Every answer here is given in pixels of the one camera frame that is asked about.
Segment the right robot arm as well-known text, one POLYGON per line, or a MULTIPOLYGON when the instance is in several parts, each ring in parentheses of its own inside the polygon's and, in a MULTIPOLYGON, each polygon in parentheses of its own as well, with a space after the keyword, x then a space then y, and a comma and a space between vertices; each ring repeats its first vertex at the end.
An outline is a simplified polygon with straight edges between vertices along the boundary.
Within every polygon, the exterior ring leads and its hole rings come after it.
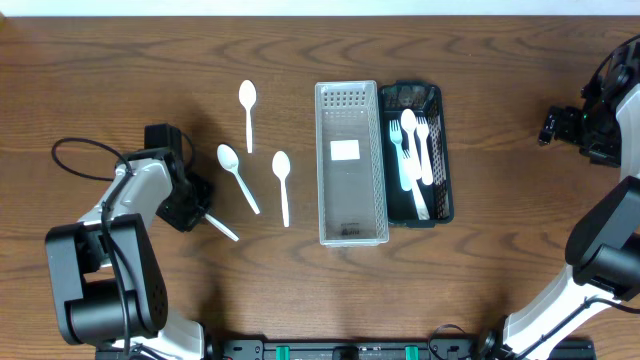
POLYGON ((591 163, 619 169, 618 184, 573 228, 565 265, 536 298, 477 343, 477 359, 548 359, 598 313, 628 306, 639 293, 639 38, 613 50, 582 88, 582 108, 552 107, 539 133, 591 163))

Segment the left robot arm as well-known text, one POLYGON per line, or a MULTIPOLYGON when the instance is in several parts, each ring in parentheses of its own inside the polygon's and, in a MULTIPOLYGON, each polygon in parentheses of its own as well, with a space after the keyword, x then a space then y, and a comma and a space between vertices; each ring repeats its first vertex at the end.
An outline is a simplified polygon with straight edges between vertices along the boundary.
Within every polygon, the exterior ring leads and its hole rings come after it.
POLYGON ((192 230, 209 185, 187 173, 179 146, 123 155, 106 193, 77 222, 45 237, 59 331, 107 359, 211 359, 204 327, 170 309, 148 230, 161 218, 192 230))

